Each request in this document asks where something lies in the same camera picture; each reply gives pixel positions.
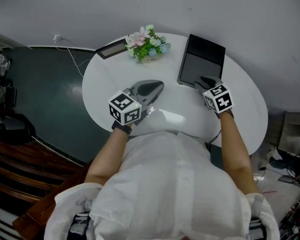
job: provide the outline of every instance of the black wristband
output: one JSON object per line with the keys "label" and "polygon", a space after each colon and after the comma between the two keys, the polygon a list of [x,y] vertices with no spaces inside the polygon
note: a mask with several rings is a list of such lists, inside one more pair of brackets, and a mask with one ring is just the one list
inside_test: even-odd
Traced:
{"label": "black wristband", "polygon": [[128,125],[121,125],[118,121],[114,120],[114,123],[112,125],[112,130],[115,128],[120,129],[121,131],[125,132],[126,134],[130,135],[132,129]]}

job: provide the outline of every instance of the wall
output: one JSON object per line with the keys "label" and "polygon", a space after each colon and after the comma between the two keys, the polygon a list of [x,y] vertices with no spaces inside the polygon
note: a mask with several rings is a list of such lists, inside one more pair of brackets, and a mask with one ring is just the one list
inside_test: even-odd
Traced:
{"label": "wall", "polygon": [[0,34],[27,46],[96,49],[147,24],[226,47],[270,109],[300,112],[300,0],[0,0]]}

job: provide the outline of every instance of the pink flower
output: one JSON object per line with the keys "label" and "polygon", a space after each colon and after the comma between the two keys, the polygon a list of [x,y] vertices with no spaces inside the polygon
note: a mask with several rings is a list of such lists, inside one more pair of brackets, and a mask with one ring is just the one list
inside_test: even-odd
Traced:
{"label": "pink flower", "polygon": [[140,27],[140,40],[144,41],[146,38],[150,38],[150,30],[145,30],[145,28],[142,26]]}
{"label": "pink flower", "polygon": [[128,48],[133,46],[143,46],[144,45],[144,38],[141,39],[141,34],[139,32],[135,32],[134,34],[129,35],[130,43],[127,45]]}

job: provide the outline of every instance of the artificial flower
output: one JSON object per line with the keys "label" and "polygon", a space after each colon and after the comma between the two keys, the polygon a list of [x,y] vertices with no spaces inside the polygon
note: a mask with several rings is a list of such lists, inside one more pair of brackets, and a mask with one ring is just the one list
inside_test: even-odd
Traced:
{"label": "artificial flower", "polygon": [[149,55],[150,55],[150,56],[155,56],[156,54],[157,54],[156,49],[151,48],[151,49],[149,50]]}
{"label": "artificial flower", "polygon": [[156,39],[155,41],[154,41],[154,44],[153,44],[155,47],[158,47],[158,46],[160,46],[161,45],[161,41],[159,40],[159,39]]}
{"label": "artificial flower", "polygon": [[150,44],[155,45],[156,39],[154,37],[150,38]]}
{"label": "artificial flower", "polygon": [[135,56],[134,49],[128,49],[128,52],[129,52],[129,56],[130,57],[134,57]]}
{"label": "artificial flower", "polygon": [[140,40],[143,41],[146,38],[150,38],[151,36],[149,35],[150,30],[145,30],[145,28],[142,26],[140,27]]}
{"label": "artificial flower", "polygon": [[165,54],[168,51],[167,46],[163,43],[160,45],[160,51]]}
{"label": "artificial flower", "polygon": [[135,32],[134,34],[130,34],[129,35],[129,40],[130,43],[128,44],[128,48],[131,48],[133,46],[143,46],[144,45],[144,41],[140,40],[140,33],[139,32]]}
{"label": "artificial flower", "polygon": [[146,29],[146,30],[153,30],[154,27],[155,27],[154,25],[150,24],[150,25],[146,25],[146,26],[145,26],[145,29]]}

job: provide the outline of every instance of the flower bouquet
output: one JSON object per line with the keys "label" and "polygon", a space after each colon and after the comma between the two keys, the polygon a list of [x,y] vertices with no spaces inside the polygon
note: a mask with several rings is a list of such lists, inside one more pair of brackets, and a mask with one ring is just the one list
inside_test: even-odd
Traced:
{"label": "flower bouquet", "polygon": [[156,35],[154,25],[147,25],[140,27],[140,32],[129,35],[126,47],[130,57],[137,58],[139,62],[152,62],[170,50],[171,44],[166,40],[165,36]]}

